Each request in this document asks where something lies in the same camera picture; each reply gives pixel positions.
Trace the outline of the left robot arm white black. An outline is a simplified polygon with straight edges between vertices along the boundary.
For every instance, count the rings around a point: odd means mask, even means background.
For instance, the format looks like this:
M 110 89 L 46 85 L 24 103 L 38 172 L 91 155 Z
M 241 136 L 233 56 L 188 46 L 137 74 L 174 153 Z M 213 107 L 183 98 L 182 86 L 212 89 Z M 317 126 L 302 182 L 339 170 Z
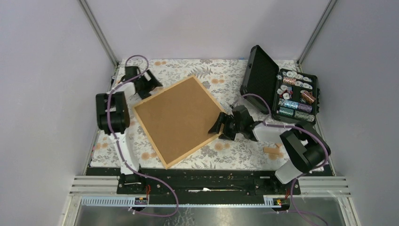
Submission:
M 128 141 L 130 114 L 127 101 L 135 94 L 144 100 L 151 96 L 151 91 L 162 86 L 150 70 L 141 72 L 137 66 L 127 66 L 121 86 L 115 92 L 100 93 L 95 97 L 98 128 L 111 140 L 120 161 L 118 186 L 128 186 L 136 194 L 145 190 L 146 181 L 135 174 L 140 172 L 140 163 Z

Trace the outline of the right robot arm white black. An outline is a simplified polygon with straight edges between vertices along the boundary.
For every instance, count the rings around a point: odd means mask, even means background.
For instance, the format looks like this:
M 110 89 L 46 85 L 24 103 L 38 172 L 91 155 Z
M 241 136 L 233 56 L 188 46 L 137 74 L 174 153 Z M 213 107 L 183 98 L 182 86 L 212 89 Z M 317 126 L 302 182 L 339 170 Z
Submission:
M 289 160 L 270 180 L 270 188 L 276 194 L 286 191 L 293 179 L 324 166 L 331 154 L 329 146 L 308 121 L 295 125 L 255 121 L 243 105 L 234 107 L 231 115 L 219 113 L 208 133 L 219 134 L 220 139 L 226 140 L 234 140 L 240 133 L 256 142 L 282 143 Z

